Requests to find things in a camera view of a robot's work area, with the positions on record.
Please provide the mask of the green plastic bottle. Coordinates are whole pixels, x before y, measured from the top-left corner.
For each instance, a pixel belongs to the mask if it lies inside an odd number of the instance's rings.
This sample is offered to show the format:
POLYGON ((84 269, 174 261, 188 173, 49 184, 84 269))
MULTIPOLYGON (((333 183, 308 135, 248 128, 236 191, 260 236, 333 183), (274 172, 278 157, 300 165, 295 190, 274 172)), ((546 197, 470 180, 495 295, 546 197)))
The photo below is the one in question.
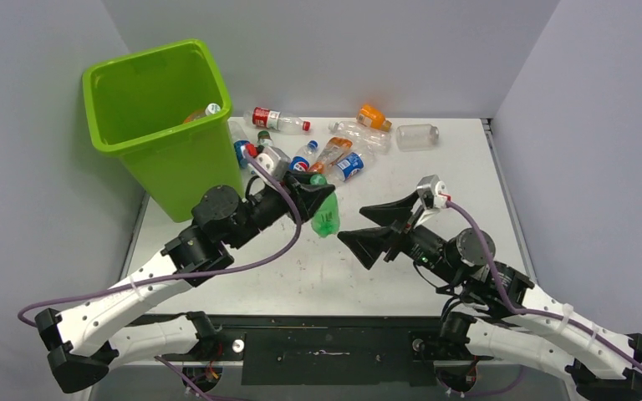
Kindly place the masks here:
POLYGON ((334 192, 326 197, 311 220, 313 231, 321 238, 337 234, 340 229, 338 198, 334 192))

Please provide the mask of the blue label blue cap bottle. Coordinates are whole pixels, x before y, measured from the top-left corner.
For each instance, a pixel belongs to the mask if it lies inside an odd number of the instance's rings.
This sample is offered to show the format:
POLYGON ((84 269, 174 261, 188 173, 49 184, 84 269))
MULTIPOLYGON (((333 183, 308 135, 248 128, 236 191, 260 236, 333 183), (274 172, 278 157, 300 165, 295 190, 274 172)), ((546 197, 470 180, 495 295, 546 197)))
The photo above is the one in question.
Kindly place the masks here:
POLYGON ((331 184, 351 180, 374 165, 376 156, 369 151, 353 150, 338 160, 329 171, 327 179, 331 184))

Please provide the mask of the large orange tea bottle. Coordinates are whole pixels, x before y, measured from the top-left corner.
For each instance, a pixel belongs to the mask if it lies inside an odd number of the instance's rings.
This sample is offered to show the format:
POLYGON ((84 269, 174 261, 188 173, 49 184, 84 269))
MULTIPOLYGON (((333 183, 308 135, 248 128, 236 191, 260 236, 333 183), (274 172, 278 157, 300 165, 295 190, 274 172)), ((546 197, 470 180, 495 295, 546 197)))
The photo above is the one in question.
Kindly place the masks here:
POLYGON ((222 108, 221 108, 221 106, 219 104, 217 104, 217 103, 209 103, 204 109, 199 109, 199 110, 196 110, 196 111, 192 112, 191 114, 189 114, 185 118, 184 124, 190 123, 190 122, 192 122, 194 120, 197 120, 197 119, 202 119, 202 118, 207 117, 207 116, 212 115, 212 114, 217 114, 217 113, 219 113, 221 111, 221 109, 222 108))

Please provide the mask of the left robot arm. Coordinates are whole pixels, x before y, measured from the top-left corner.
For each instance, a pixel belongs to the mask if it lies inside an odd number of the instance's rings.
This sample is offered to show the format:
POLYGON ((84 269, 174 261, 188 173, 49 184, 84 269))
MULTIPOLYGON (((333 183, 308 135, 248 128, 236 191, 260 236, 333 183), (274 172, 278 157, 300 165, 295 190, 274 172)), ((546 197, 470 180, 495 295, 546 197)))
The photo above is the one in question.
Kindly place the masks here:
POLYGON ((230 186, 215 186, 193 208, 191 224, 126 279, 68 300, 63 311, 40 311, 34 323, 60 389, 77 393, 109 371, 147 358, 209 358, 217 330, 204 312, 154 322, 145 320, 146 313, 214 276, 235 272, 231 249, 246 245, 283 216, 302 225, 334 191, 333 185, 316 184, 312 174, 296 170, 248 197, 230 186))

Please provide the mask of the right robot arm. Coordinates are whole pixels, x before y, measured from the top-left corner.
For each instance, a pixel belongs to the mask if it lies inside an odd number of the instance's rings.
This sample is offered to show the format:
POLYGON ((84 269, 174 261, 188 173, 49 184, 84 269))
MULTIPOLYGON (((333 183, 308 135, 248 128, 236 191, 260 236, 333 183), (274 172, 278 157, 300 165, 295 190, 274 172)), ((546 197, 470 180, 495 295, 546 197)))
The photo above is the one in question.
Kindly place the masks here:
POLYGON ((474 221, 440 237, 424 219, 443 208, 456 209, 443 193, 365 206, 360 212, 373 226, 338 238, 365 268, 404 255, 442 280, 450 296, 438 332, 445 355, 537 369, 572 383, 588 400, 642 400, 642 334, 599 326, 497 261, 492 238, 474 221))

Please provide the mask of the blue label bottle near bin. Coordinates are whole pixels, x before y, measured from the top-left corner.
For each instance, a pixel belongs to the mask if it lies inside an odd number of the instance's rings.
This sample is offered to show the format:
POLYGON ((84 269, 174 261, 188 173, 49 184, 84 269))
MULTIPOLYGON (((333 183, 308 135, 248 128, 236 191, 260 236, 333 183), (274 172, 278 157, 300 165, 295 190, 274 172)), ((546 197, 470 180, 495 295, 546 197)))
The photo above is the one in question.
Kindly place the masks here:
POLYGON ((257 157, 257 149, 248 139, 242 126, 235 121, 228 121, 228 128, 237 163, 241 169, 247 168, 246 155, 252 158, 257 157))

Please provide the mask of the green plastic bin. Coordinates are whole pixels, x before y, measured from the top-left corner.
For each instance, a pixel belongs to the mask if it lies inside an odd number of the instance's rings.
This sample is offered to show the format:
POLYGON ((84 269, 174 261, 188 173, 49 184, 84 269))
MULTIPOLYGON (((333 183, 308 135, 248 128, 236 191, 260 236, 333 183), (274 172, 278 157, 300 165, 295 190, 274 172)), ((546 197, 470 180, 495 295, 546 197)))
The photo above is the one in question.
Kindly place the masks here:
POLYGON ((174 222, 191 219, 214 186, 243 192, 228 128, 231 97, 201 40, 93 64, 82 85, 94 148, 118 159, 174 222), (221 111, 184 124, 209 103, 221 111))

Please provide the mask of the pepsi bottle centre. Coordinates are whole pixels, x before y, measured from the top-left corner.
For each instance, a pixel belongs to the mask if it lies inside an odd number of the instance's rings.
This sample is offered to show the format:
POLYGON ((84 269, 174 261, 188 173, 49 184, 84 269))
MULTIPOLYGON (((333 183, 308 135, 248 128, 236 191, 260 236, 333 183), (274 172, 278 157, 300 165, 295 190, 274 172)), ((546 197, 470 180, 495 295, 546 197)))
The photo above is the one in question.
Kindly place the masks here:
POLYGON ((318 142, 310 140, 296 152, 290 162, 289 169, 296 171, 308 171, 316 160, 317 153, 318 142))

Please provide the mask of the orange label slim bottle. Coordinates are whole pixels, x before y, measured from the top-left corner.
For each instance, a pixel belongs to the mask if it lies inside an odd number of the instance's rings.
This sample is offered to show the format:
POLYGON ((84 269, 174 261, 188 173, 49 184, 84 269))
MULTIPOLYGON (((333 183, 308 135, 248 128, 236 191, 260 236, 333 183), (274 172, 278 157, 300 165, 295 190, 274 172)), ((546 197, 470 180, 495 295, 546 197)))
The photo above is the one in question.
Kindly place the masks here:
POLYGON ((308 172, 327 174, 331 167, 351 150, 352 146, 351 140, 337 136, 332 137, 318 154, 316 161, 310 165, 308 172))

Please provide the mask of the red label clear bottle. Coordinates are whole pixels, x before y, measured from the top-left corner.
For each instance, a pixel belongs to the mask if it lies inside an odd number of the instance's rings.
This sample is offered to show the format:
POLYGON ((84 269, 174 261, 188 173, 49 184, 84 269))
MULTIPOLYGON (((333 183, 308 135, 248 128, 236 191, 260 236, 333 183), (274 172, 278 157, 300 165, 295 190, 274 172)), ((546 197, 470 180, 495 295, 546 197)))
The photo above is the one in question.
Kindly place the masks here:
POLYGON ((255 107, 245 111, 243 118, 252 126, 286 135, 309 135, 311 131, 309 121, 274 109, 255 107))

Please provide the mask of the clear crushed bottle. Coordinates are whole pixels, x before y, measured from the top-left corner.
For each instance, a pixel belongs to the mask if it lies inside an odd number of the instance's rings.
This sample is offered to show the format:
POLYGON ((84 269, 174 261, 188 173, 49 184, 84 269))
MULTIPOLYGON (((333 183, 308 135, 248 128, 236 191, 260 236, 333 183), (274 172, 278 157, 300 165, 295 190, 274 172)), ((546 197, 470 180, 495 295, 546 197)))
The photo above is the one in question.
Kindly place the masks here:
POLYGON ((352 140, 354 143, 367 145, 375 153, 386 155, 390 152, 390 134, 372 129, 354 121, 332 121, 329 131, 339 137, 352 140))

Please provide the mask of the orange bottle at back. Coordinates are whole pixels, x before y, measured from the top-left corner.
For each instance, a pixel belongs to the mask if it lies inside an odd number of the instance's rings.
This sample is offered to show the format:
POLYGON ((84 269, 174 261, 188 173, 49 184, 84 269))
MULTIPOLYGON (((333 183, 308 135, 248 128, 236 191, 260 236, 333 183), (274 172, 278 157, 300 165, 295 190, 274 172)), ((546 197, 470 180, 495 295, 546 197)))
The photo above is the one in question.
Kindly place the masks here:
POLYGON ((385 115, 370 104, 363 104, 356 116, 356 121, 371 129, 390 132, 392 123, 385 115))

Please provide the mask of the clear bottle at wall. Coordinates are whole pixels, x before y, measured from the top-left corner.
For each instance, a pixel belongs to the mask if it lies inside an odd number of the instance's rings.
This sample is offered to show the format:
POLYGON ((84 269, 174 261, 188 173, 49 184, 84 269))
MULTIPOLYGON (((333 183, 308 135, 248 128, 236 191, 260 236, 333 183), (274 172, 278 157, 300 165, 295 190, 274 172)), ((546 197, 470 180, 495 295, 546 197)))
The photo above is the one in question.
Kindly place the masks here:
POLYGON ((431 150, 439 144, 440 131, 432 124, 406 124, 396 129, 396 144, 400 151, 431 150))

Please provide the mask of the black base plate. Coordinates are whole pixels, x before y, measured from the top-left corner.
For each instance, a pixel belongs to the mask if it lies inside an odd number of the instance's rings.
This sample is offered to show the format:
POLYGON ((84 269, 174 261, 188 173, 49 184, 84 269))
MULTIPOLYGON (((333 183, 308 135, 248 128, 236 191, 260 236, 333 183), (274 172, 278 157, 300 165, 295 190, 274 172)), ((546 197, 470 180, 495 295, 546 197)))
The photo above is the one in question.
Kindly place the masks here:
POLYGON ((438 317, 212 315, 217 334, 173 362, 239 363, 243 385, 430 386, 473 357, 440 338, 438 317))

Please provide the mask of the aluminium table edge rail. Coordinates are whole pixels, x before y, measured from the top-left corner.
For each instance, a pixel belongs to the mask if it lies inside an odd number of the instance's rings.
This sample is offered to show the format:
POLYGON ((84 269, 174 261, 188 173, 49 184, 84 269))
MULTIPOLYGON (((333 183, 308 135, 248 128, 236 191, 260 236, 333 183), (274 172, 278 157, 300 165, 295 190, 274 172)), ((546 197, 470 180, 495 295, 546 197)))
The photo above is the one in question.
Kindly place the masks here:
POLYGON ((527 275, 529 275, 536 282, 538 280, 538 277, 527 247, 526 237, 524 236, 522 224, 520 222, 519 215, 512 198, 512 193, 507 183, 507 177, 504 173, 504 169, 502 168, 502 163, 497 152, 495 138, 492 130, 492 119, 481 119, 481 125, 484 130, 484 135, 487 139, 487 144, 492 155, 493 163, 495 165, 497 176, 502 188, 502 193, 507 204, 508 213, 512 222, 512 227, 515 233, 518 248, 521 253, 523 264, 527 269, 527 275))

